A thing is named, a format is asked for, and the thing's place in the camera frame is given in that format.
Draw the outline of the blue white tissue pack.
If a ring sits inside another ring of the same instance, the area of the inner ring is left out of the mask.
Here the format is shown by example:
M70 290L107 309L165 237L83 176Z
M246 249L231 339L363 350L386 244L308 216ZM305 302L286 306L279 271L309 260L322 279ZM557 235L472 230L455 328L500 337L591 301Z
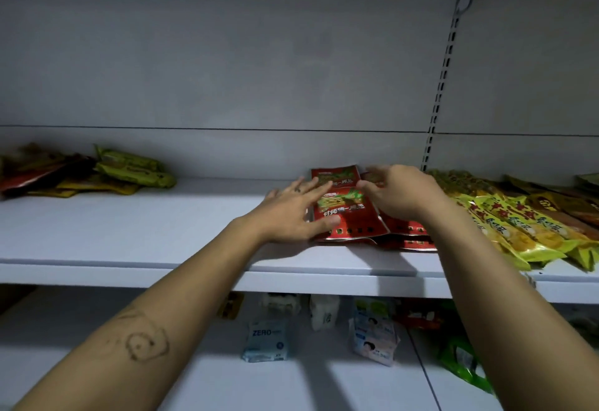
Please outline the blue white tissue pack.
M286 361L289 356L286 319L258 320L248 324L241 358L248 363Z

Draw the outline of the bright green bag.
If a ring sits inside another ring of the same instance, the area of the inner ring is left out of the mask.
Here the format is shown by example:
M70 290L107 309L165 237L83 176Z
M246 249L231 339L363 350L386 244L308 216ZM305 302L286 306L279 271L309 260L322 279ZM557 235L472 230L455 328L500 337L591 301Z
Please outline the bright green bag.
M479 357L467 338L453 335L446 338L438 353L442 366L464 382L495 395Z

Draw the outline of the person's right forearm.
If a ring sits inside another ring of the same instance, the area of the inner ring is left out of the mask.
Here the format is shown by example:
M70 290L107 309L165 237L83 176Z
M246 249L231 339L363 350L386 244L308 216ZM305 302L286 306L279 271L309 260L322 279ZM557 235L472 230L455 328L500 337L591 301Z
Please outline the person's right forearm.
M599 355L441 195L417 207L468 338L504 411L599 411Z

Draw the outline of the person's left forearm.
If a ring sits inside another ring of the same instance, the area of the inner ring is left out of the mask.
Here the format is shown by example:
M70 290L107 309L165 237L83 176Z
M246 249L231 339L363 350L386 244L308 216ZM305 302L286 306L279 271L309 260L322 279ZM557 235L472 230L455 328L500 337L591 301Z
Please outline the person's left forearm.
M271 229L236 218L91 333L13 411L153 411Z

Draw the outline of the small white wrapped pack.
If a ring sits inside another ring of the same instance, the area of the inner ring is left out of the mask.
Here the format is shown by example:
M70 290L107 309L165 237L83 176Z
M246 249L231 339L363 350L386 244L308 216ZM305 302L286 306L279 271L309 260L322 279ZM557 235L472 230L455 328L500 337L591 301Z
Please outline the small white wrapped pack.
M293 317L302 309L301 295L263 293L260 306L262 315L269 318Z

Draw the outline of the white metal shelf board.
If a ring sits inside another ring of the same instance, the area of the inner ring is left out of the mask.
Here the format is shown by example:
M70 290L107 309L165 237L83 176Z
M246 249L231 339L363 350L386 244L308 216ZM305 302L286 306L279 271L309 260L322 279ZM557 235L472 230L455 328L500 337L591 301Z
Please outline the white metal shelf board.
M0 202L0 284L149 287L284 181L181 179L132 196ZM279 292L451 298L436 253L267 245L235 286Z

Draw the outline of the person's left hand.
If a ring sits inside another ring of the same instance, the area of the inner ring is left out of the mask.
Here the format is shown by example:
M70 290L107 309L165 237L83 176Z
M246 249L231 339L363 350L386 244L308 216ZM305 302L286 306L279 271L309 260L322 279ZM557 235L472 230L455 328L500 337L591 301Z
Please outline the person's left hand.
M264 200L249 213L234 219L231 226L253 244L269 242L303 242L313 238L313 221L309 210L332 187L328 181L320 185L317 196L296 196L296 181L280 194Z

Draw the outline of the red snack packet green picture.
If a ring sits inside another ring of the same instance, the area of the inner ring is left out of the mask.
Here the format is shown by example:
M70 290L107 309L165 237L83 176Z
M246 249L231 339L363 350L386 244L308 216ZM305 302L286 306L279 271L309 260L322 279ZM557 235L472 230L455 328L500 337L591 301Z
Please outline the red snack packet green picture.
M337 215L340 223L326 233L316 236L318 241L354 241L390 234L378 209L356 187L360 180L357 165L312 168L312 178L319 184L332 182L330 190L313 205L313 220Z

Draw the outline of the brown orange snack packet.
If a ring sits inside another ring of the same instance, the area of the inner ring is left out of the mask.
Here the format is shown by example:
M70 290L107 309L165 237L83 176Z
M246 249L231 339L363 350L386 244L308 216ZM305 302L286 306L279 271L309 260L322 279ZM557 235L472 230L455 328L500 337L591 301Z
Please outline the brown orange snack packet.
M527 200L533 208L599 241L599 205L595 201L551 191L533 193Z

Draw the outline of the small yellow packet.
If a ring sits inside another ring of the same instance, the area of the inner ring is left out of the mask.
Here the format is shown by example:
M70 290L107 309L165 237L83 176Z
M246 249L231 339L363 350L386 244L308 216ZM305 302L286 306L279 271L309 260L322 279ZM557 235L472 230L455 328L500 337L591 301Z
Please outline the small yellow packet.
M235 320L243 305L244 297L243 292L229 292L222 301L216 316L224 320Z

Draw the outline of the dark red snack packet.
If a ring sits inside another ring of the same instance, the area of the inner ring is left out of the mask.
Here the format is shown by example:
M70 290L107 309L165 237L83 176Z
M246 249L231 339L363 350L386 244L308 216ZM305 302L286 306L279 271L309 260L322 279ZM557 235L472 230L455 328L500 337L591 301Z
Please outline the dark red snack packet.
M95 163L93 157L44 149L34 142L0 151L0 201L20 196L73 197L79 190L59 185L65 179L87 177Z

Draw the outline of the mustard yellow flat packet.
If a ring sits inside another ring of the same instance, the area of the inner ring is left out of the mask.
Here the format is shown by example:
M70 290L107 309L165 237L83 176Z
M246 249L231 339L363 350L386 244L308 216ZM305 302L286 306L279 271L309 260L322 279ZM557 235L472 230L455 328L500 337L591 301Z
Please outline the mustard yellow flat packet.
M102 174L91 174L83 178L66 178L52 188L28 190L26 196L44 196L52 198L70 198L79 193L112 192L130 196L139 191L140 185L113 179Z

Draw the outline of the olive patterned snack packet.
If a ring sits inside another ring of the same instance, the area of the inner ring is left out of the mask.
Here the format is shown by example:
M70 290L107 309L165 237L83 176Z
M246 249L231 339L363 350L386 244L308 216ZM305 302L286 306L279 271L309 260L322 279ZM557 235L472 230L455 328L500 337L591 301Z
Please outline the olive patterned snack packet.
M429 169L426 173L434 178L439 187L441 187L448 196L468 195L472 197L504 197L504 193L494 186L492 182L478 178L468 171L440 171L438 169Z

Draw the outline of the yellow snack packet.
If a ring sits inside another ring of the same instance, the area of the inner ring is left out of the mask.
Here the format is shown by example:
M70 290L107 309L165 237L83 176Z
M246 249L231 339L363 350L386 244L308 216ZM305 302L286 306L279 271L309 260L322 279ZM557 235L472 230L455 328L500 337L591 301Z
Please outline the yellow snack packet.
M511 245L501 236L494 228L475 215L474 211L469 209L468 201L462 198L461 195L450 196L458 206L468 212L469 217L483 233L483 235L492 243L493 247L501 254L501 256L509 261L519 271L531 271L530 264L516 253Z
M503 199L506 220L532 239L575 260L586 271L594 271L599 258L599 241L591 240L562 222L525 203L524 198Z
M564 240L497 196L476 196L472 209L528 263L545 265L563 259Z

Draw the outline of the person's right hand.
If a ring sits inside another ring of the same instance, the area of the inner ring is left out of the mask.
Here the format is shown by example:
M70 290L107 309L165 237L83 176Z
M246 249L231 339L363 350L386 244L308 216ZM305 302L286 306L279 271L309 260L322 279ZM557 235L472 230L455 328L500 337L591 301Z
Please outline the person's right hand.
M382 197L372 201L391 217L416 221L427 231L448 230L464 213L436 181L413 166L378 165L369 171L382 178Z

